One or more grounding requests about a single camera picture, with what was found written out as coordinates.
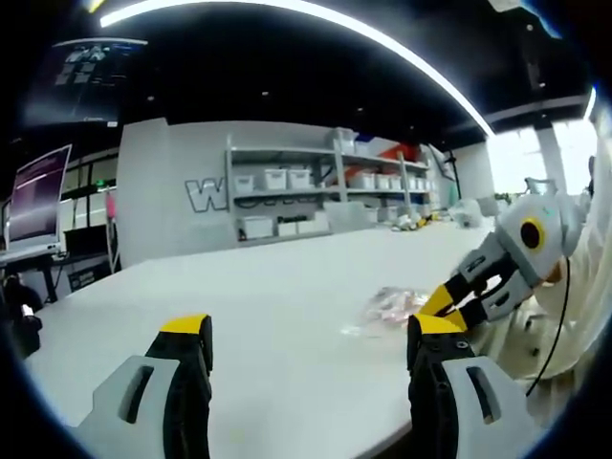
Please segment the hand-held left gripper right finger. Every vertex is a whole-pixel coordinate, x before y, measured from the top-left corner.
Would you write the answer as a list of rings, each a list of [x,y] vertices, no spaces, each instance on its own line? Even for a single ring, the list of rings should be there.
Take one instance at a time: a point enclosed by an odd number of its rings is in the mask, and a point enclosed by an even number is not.
[[[538,426],[519,384],[444,318],[414,315],[406,333],[414,455],[525,457]]]

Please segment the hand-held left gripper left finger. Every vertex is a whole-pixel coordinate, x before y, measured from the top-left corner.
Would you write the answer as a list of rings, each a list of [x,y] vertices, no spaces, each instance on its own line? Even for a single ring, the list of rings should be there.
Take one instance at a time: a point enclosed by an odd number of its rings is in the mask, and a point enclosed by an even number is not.
[[[94,390],[76,438],[96,458],[209,458],[212,368],[211,317],[170,320]]]

